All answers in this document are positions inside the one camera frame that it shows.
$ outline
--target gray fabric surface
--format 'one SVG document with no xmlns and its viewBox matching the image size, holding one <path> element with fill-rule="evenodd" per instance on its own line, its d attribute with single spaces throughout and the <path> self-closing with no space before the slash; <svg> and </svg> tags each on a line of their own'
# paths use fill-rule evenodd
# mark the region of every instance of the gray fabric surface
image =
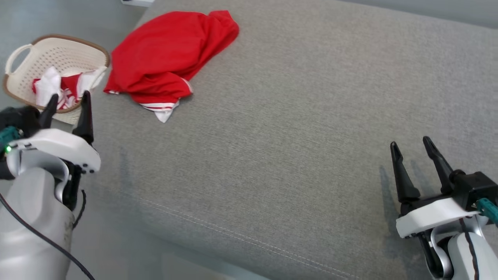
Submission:
<svg viewBox="0 0 498 280">
<path fill-rule="evenodd" d="M 271 279 L 429 278 L 395 229 L 389 143 L 425 195 L 440 184 L 424 135 L 498 180 L 497 31 L 333 0 L 156 0 L 140 23 L 216 9 L 240 35 L 167 123 L 94 95 L 89 197 Z"/>
</svg>

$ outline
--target gray couch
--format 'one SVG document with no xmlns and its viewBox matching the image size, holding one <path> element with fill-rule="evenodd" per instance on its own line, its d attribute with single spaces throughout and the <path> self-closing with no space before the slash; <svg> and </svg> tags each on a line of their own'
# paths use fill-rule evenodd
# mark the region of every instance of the gray couch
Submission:
<svg viewBox="0 0 498 280">
<path fill-rule="evenodd" d="M 89 195 L 270 279 L 428 279 L 418 241 L 396 232 L 389 143 L 425 195 L 440 184 L 424 135 L 498 180 L 497 31 L 334 0 L 156 0 L 139 24 L 217 9 L 240 35 L 167 123 L 94 95 Z"/>
</svg>

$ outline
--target gray floor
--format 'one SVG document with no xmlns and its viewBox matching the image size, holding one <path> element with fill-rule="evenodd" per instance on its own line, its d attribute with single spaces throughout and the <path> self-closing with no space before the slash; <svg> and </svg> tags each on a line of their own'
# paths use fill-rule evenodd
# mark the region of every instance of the gray floor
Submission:
<svg viewBox="0 0 498 280">
<path fill-rule="evenodd" d="M 0 0 L 0 65 L 16 48 L 35 38 L 59 33 L 114 49 L 133 29 L 145 8 L 119 0 Z M 0 110 L 21 103 L 0 89 Z M 54 127 L 70 126 L 55 121 Z M 6 194 L 10 183 L 0 181 Z M 264 280 L 241 268 L 159 240 L 113 218 L 89 197 L 87 210 L 73 235 L 72 253 L 96 279 L 133 280 Z M 68 280 L 86 279 L 71 265 Z"/>
</svg>

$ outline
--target perforated basket wall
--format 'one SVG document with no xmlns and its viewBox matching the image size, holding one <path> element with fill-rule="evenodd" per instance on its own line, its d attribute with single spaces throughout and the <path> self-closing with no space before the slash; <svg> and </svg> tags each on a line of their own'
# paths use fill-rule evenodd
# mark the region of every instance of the perforated basket wall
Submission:
<svg viewBox="0 0 498 280">
<path fill-rule="evenodd" d="M 29 54 L 12 72 L 14 59 L 27 49 L 30 51 Z M 109 54 L 101 46 L 74 37 L 51 34 L 18 48 L 10 55 L 5 66 L 3 87 L 5 93 L 11 97 L 43 110 L 43 106 L 36 105 L 32 83 L 49 67 L 54 66 L 62 76 L 70 76 L 102 66 L 108 67 L 109 63 Z M 95 86 L 92 86 L 90 92 L 93 92 Z M 54 118 L 74 124 L 78 121 L 79 115 L 80 103 L 76 103 L 68 109 L 57 110 Z"/>
</svg>

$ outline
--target basket handle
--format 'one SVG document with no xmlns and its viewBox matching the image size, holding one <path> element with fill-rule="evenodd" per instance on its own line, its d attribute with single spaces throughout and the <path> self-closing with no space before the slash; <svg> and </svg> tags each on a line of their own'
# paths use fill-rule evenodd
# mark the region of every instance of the basket handle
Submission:
<svg viewBox="0 0 498 280">
<path fill-rule="evenodd" d="M 10 75 L 12 74 L 11 70 L 12 70 L 12 64 L 14 63 L 14 60 L 18 57 L 18 55 L 20 55 L 24 50 L 27 50 L 27 49 L 30 49 L 33 45 L 32 44 L 27 44 L 27 45 L 24 45 L 24 46 L 21 46 L 19 47 L 17 50 L 15 50 L 7 59 L 7 63 L 5 64 L 5 73 L 7 75 Z"/>
</svg>

